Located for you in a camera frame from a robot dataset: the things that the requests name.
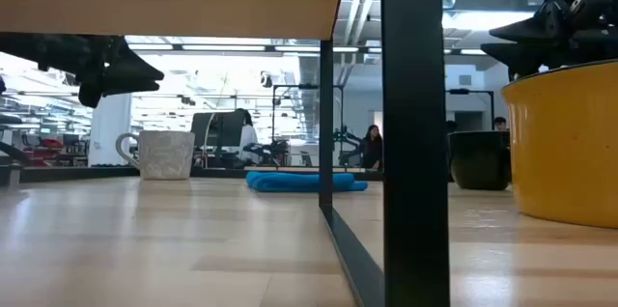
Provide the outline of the yellow mug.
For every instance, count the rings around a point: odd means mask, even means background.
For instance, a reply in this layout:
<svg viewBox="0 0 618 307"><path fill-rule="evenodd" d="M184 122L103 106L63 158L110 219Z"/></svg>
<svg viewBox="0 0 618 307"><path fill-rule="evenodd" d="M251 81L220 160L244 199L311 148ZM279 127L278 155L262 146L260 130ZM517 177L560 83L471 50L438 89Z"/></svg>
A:
<svg viewBox="0 0 618 307"><path fill-rule="evenodd" d="M519 211L618 229L618 60L537 73L502 95Z"/></svg>

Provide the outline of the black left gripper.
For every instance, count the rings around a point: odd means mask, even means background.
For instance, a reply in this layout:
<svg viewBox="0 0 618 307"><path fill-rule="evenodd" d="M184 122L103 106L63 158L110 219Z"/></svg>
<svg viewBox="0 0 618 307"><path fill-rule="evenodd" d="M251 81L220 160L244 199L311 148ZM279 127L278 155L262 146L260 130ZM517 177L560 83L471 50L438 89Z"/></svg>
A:
<svg viewBox="0 0 618 307"><path fill-rule="evenodd" d="M162 71L137 55L122 36L0 32L0 52L32 61L38 70L70 73L81 104L96 108L102 97L153 92ZM111 69L145 82L120 82Z"/></svg>

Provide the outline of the black mug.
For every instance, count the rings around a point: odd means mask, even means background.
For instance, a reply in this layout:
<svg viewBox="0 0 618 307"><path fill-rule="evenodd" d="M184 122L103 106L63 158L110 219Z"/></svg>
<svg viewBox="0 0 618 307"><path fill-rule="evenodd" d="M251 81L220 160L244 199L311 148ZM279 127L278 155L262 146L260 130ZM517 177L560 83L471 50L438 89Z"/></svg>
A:
<svg viewBox="0 0 618 307"><path fill-rule="evenodd" d="M461 189L505 190L511 182L508 131L456 131L448 134L449 169Z"/></svg>

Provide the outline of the black aluminium table frame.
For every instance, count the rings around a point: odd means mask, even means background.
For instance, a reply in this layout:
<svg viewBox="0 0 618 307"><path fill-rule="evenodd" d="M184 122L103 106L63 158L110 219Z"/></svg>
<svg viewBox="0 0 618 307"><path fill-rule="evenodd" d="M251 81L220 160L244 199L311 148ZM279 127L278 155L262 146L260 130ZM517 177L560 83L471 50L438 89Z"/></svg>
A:
<svg viewBox="0 0 618 307"><path fill-rule="evenodd" d="M11 166L0 166L0 186L9 181ZM50 182L50 181L76 181L105 178L139 177L140 172L134 167L54 167L19 168L19 181L22 183ZM252 170L240 169L201 169L194 168L191 171L192 178L216 178L216 179L244 179ZM284 172L293 174L317 174L317 169L263 169L258 172ZM382 181L382 172L353 172L351 169L336 169L334 174L352 173L357 181Z"/></svg>

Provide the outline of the blue folded cloth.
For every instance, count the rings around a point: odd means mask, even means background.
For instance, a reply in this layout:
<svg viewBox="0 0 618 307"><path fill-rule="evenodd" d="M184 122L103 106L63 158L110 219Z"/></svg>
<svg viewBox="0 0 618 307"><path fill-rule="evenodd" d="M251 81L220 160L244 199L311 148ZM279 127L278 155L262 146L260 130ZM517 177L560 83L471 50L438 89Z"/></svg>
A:
<svg viewBox="0 0 618 307"><path fill-rule="evenodd" d="M246 183L249 188L266 193L319 193L322 188L319 174L250 171ZM368 183L357 181L354 174L334 174L333 187L336 192L364 191Z"/></svg>

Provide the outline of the white patterned mug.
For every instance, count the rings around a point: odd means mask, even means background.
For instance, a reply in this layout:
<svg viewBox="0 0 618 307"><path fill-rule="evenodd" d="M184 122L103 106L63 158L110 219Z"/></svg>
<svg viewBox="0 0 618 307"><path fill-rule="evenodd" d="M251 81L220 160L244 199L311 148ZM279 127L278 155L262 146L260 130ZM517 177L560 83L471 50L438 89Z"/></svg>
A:
<svg viewBox="0 0 618 307"><path fill-rule="evenodd" d="M138 158L122 149L125 139L138 143ZM115 141L117 154L136 168L142 180L185 181L193 166L195 135L187 131L142 130L138 134L123 133Z"/></svg>

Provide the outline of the black metal shelf frame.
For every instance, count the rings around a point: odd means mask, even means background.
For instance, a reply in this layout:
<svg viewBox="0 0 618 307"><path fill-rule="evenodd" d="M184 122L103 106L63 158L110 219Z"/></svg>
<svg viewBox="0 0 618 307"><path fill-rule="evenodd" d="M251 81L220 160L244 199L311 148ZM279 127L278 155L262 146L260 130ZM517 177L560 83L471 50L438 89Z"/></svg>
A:
<svg viewBox="0 0 618 307"><path fill-rule="evenodd" d="M333 206L333 42L320 44L319 206L358 307L449 307L442 0L380 0L383 263Z"/></svg>

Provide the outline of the background dark monitor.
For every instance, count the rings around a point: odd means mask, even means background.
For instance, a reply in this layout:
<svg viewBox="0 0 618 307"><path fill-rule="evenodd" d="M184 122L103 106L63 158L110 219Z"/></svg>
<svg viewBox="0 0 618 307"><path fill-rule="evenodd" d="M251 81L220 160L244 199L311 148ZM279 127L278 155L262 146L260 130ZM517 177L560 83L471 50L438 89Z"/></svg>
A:
<svg viewBox="0 0 618 307"><path fill-rule="evenodd" d="M191 132L194 147L238 147L244 115L240 111L196 113L192 117Z"/></svg>

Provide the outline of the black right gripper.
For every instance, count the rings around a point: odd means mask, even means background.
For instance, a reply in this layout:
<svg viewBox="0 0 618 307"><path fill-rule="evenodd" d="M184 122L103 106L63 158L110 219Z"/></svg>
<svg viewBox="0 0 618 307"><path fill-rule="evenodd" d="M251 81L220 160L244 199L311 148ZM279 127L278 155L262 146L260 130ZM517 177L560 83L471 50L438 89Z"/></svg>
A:
<svg viewBox="0 0 618 307"><path fill-rule="evenodd" d="M517 80L551 67L565 53L576 63L618 59L618 0L565 0L568 42L483 43L487 55L507 67L508 79ZM490 29L491 36L507 41L551 41L563 34L565 3L545 0L531 17Z"/></svg>

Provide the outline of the white column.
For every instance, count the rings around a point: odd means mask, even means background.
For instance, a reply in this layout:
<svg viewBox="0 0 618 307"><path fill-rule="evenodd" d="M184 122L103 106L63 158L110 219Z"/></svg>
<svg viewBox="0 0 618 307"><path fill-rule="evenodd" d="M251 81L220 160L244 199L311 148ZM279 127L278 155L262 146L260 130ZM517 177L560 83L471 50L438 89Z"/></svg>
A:
<svg viewBox="0 0 618 307"><path fill-rule="evenodd" d="M88 155L90 167L126 164L116 151L116 140L119 135L130 132L131 100L131 94L100 99L91 123Z"/></svg>

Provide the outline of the background black stand frame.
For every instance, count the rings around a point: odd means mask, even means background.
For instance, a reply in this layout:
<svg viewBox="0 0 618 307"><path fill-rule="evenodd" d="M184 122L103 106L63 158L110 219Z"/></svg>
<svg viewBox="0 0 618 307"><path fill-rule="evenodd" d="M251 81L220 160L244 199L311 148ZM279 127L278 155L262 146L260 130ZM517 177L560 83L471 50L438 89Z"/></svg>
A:
<svg viewBox="0 0 618 307"><path fill-rule="evenodd" d="M318 144L321 131L321 94L319 84L275 84L270 95L269 134L272 143L289 141L295 145Z"/></svg>
<svg viewBox="0 0 618 307"><path fill-rule="evenodd" d="M491 117L487 120L487 123L489 125L489 130L495 130L494 128L494 119L495 119L495 95L493 91L489 91L489 90L469 90L466 88L460 88L460 89L449 89L449 90L445 90L444 91L447 96L471 96L472 94L475 95L479 95L479 94L486 94L489 96L490 102L488 104L486 104L486 106L489 108L490 110L490 115Z"/></svg>

